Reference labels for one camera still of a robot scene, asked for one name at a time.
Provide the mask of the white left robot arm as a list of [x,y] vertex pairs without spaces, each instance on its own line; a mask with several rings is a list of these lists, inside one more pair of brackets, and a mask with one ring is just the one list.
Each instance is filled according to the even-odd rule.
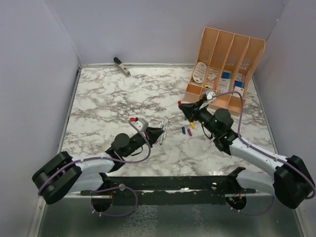
[[129,163],[124,158],[144,145],[152,148],[162,134],[163,129],[154,127],[132,137],[120,133],[110,148],[96,157],[74,159],[68,152],[60,152],[35,172],[32,181],[47,204],[54,204],[73,192],[93,190],[103,195],[109,189],[109,182],[101,174],[117,171]]

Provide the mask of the white pen purple ink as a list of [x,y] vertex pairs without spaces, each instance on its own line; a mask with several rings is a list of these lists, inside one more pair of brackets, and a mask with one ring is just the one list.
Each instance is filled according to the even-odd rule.
[[162,130],[163,130],[163,125],[164,125],[164,123],[165,123],[166,121],[168,122],[168,117],[163,118],[162,121],[161,121],[161,123],[160,123],[160,128],[161,128]]

